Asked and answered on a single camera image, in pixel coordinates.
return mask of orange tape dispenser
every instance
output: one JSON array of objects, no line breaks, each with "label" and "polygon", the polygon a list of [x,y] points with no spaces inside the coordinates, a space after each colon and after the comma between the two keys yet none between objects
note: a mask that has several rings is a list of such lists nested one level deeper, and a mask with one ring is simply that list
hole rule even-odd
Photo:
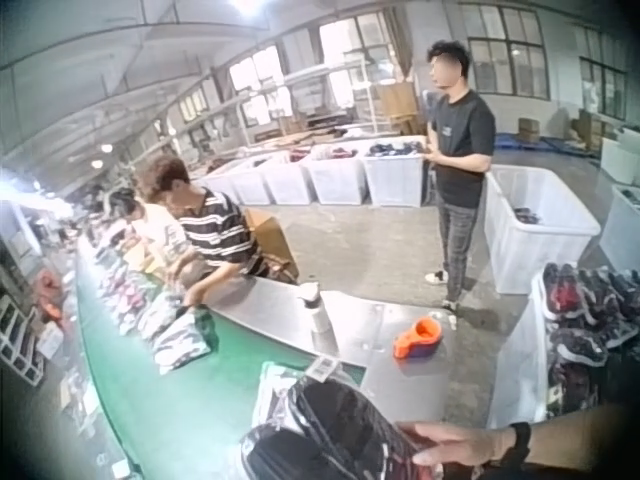
[{"label": "orange tape dispenser", "polygon": [[442,327],[431,317],[423,317],[393,342],[393,356],[397,359],[426,358],[438,349]]}]

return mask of gray jeans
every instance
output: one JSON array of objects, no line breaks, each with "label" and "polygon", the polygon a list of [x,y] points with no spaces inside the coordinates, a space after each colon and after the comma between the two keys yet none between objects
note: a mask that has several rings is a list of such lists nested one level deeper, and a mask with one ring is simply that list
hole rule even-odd
[{"label": "gray jeans", "polygon": [[449,274],[447,300],[457,302],[467,273],[467,256],[471,247],[471,235],[478,219],[477,208],[456,207],[445,203],[436,194],[440,217],[440,236],[444,253],[443,268]]}]

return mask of white bottle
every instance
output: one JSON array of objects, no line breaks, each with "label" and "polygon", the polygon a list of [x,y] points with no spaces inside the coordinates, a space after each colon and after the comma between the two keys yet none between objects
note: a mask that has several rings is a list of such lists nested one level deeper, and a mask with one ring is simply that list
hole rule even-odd
[{"label": "white bottle", "polygon": [[298,297],[302,300],[304,310],[309,316],[313,332],[324,333],[332,329],[331,319],[320,295],[320,285],[303,283],[298,287]]}]

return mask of green conveyor belt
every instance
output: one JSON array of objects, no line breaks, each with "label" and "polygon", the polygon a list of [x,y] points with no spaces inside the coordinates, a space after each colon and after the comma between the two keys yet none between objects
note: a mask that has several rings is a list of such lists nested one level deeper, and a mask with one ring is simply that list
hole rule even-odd
[{"label": "green conveyor belt", "polygon": [[[225,454],[250,429],[262,364],[306,368],[312,357],[214,315],[218,353],[166,375],[150,347],[118,334],[78,262],[79,319],[102,407],[147,480],[220,478]],[[349,369],[358,381],[364,369]]]}]

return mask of black watch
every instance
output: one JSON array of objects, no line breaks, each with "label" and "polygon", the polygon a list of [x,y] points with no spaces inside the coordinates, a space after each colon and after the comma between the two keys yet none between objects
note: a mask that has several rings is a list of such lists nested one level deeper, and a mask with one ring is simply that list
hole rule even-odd
[{"label": "black watch", "polygon": [[500,460],[502,468],[519,470],[529,456],[529,441],[531,440],[531,425],[525,422],[510,425],[516,432],[516,443],[506,451]]}]

